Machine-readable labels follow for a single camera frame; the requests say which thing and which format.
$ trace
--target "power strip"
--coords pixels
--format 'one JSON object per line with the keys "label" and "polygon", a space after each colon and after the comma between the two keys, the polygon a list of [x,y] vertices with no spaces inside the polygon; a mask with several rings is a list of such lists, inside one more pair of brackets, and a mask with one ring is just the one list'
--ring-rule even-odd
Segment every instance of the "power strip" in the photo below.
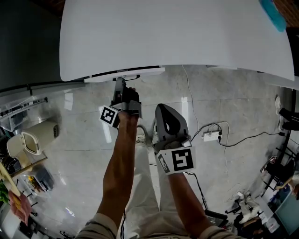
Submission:
{"label": "power strip", "polygon": [[220,130],[204,133],[204,142],[218,140]]}

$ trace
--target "white table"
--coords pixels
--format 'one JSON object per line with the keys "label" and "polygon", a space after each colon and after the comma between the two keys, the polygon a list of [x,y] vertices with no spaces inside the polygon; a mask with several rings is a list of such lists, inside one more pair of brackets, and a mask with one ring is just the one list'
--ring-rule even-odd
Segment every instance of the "white table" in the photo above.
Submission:
{"label": "white table", "polygon": [[258,0],[67,0],[60,75],[178,64],[220,65],[294,80],[286,32]]}

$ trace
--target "wall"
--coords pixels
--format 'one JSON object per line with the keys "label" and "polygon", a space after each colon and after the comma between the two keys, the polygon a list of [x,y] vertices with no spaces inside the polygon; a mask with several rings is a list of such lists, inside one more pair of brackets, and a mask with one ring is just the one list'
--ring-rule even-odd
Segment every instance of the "wall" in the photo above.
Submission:
{"label": "wall", "polygon": [[0,91],[61,81],[60,20],[29,0],[0,0]]}

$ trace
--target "trash can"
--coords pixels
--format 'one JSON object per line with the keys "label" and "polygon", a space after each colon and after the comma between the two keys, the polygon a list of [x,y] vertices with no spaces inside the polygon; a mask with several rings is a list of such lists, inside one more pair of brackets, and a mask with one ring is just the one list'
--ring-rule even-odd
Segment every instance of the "trash can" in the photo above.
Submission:
{"label": "trash can", "polygon": [[16,151],[21,152],[24,149],[34,155],[40,155],[57,136],[57,123],[46,120],[12,137],[7,142],[7,149],[11,157],[18,154]]}

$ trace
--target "striped sleeve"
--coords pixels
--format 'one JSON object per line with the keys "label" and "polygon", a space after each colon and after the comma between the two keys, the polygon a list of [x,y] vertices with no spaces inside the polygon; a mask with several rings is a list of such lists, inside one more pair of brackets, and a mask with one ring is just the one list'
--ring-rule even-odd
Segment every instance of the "striped sleeve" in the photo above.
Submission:
{"label": "striped sleeve", "polygon": [[117,227],[112,219],[97,213],[75,239],[116,239]]}
{"label": "striped sleeve", "polygon": [[211,226],[202,232],[199,239],[243,239],[243,237],[236,236],[223,228]]}

